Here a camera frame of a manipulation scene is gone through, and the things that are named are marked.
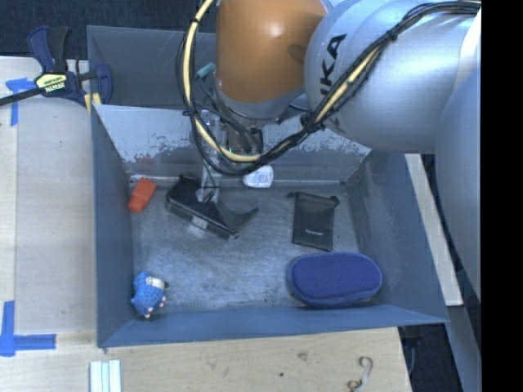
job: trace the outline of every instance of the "orange block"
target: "orange block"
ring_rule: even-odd
[[[145,177],[140,178],[131,193],[131,200],[129,200],[128,207],[131,212],[140,213],[143,211],[155,190],[156,183]]]

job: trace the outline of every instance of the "blue plush toy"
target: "blue plush toy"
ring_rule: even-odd
[[[148,272],[143,271],[135,277],[132,286],[135,294],[131,303],[144,317],[148,318],[156,309],[163,308],[163,291],[169,287],[169,283],[151,277]]]

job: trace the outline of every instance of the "black card holder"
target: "black card holder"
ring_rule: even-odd
[[[316,194],[292,192],[295,197],[293,243],[333,250],[334,209],[340,203],[336,196],[326,198]]]

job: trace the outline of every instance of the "blue pouch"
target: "blue pouch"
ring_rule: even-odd
[[[376,263],[357,252],[326,252],[291,261],[287,279],[292,294],[315,308],[343,308],[369,300],[382,286]]]

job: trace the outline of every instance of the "gray bin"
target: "gray bin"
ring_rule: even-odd
[[[165,194],[181,173],[202,171],[177,91],[182,32],[89,27],[89,60],[110,64],[111,105],[92,113],[96,219],[97,344],[100,347],[339,332],[448,320],[427,235],[403,154],[370,151],[329,130],[274,164],[269,189],[224,178],[221,200],[258,213],[225,240],[170,213]],[[196,68],[214,57],[214,35],[199,34]],[[269,126],[277,141],[297,121]],[[140,176],[158,184],[141,214],[127,208]],[[365,305],[312,310],[289,293],[285,270],[318,252],[292,243],[289,192],[337,196],[335,251],[360,252],[383,274]],[[132,307],[132,281],[147,270],[170,283],[159,314]]]

